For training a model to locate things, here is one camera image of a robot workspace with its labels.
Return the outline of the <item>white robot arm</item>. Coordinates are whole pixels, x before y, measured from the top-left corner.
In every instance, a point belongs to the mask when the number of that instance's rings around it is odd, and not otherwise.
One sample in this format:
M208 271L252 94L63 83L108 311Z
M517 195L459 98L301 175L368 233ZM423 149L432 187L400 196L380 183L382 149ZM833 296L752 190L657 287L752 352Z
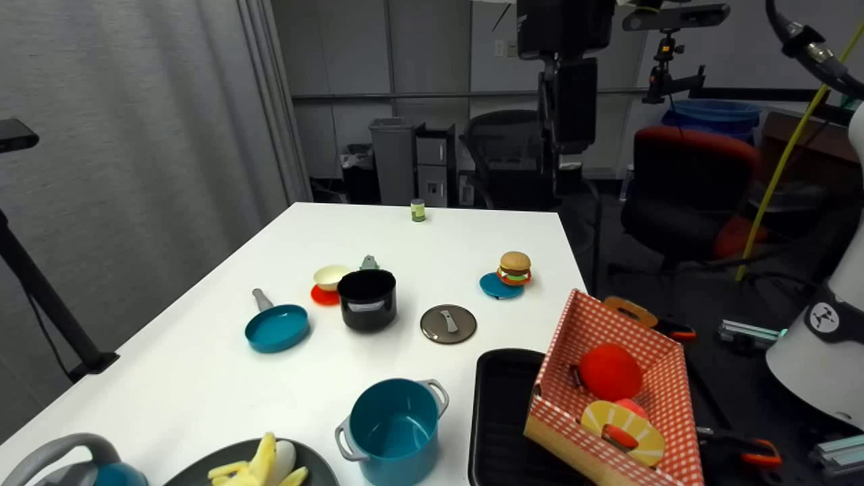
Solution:
M864 430L864 217L860 171L852 195L828 211L798 264L812 280L801 311L763 353L779 392L794 403Z

